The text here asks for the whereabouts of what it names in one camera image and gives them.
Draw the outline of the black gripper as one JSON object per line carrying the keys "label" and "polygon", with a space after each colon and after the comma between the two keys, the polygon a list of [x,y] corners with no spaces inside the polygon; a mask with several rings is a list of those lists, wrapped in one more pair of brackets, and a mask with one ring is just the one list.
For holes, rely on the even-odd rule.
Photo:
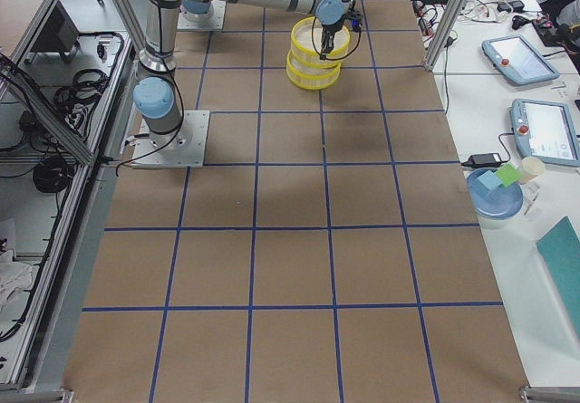
{"label": "black gripper", "polygon": [[333,51],[334,35],[343,29],[345,21],[351,23],[353,32],[361,34],[363,28],[363,14],[354,7],[349,8],[336,23],[322,24],[321,50],[319,52],[320,60],[326,60],[328,55]]}

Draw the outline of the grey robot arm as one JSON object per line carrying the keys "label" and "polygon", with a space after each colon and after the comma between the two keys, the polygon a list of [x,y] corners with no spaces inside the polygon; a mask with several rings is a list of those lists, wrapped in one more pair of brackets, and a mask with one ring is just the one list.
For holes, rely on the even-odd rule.
{"label": "grey robot arm", "polygon": [[[212,0],[149,0],[145,45],[140,50],[138,83],[133,90],[133,103],[149,129],[154,151],[180,149],[191,139],[185,124],[183,100],[175,82],[174,49],[181,7],[191,2],[191,13],[210,7]],[[354,0],[221,0],[228,4],[252,5],[309,14],[322,26],[316,49],[323,59],[330,58],[334,36],[346,22],[360,31],[362,15]]]}

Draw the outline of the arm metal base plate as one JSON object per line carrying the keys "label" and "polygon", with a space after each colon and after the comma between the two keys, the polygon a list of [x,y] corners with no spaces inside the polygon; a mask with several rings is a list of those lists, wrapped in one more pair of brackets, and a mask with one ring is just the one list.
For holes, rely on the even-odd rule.
{"label": "arm metal base plate", "polygon": [[180,6],[178,30],[181,32],[215,32],[223,29],[226,3],[183,0]]}
{"label": "arm metal base plate", "polygon": [[210,112],[186,110],[177,133],[158,135],[150,133],[145,119],[140,123],[140,134],[132,155],[132,168],[202,168],[208,136]]}

